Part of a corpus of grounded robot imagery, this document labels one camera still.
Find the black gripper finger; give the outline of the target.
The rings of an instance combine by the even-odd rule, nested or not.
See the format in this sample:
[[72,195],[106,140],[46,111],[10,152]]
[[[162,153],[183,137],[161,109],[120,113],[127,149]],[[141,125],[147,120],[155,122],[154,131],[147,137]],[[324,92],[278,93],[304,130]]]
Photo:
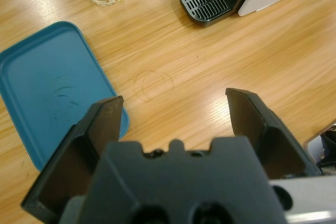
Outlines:
[[69,200],[88,190],[105,146],[120,136],[123,97],[92,104],[73,125],[28,191],[21,207],[40,221],[59,221]]
[[284,122],[255,93],[227,88],[230,120],[236,136],[246,136],[269,179],[321,176]]

